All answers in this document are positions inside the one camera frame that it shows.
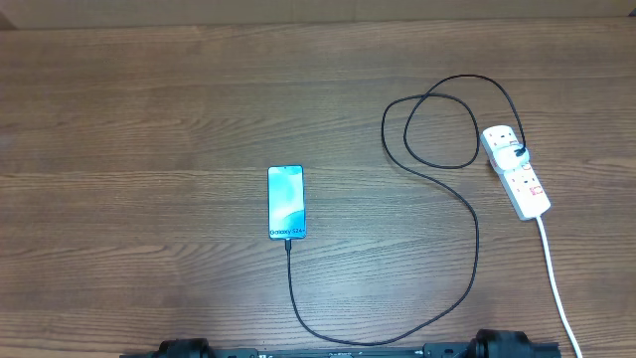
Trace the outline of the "blue Galaxy smartphone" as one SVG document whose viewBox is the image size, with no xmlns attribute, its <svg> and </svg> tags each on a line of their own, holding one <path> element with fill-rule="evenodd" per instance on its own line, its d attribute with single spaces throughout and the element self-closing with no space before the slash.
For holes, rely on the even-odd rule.
<svg viewBox="0 0 636 358">
<path fill-rule="evenodd" d="M 267 170 L 268 235 L 271 240 L 304 239 L 307 233 L 304 169 L 301 165 Z"/>
</svg>

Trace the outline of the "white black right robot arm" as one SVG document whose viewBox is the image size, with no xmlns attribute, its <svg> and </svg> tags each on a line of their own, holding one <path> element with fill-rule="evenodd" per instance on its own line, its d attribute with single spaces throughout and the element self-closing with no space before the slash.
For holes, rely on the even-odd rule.
<svg viewBox="0 0 636 358">
<path fill-rule="evenodd" d="M 467 358 L 534 358 L 528 336 L 521 331 L 480 329 L 470 341 Z"/>
</svg>

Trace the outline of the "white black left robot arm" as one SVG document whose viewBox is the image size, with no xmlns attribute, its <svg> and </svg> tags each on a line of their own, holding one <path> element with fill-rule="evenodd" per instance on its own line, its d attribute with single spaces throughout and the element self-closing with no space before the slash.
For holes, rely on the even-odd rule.
<svg viewBox="0 0 636 358">
<path fill-rule="evenodd" d="M 213 348 L 205 338 L 163 341 L 154 358 L 215 358 Z"/>
</svg>

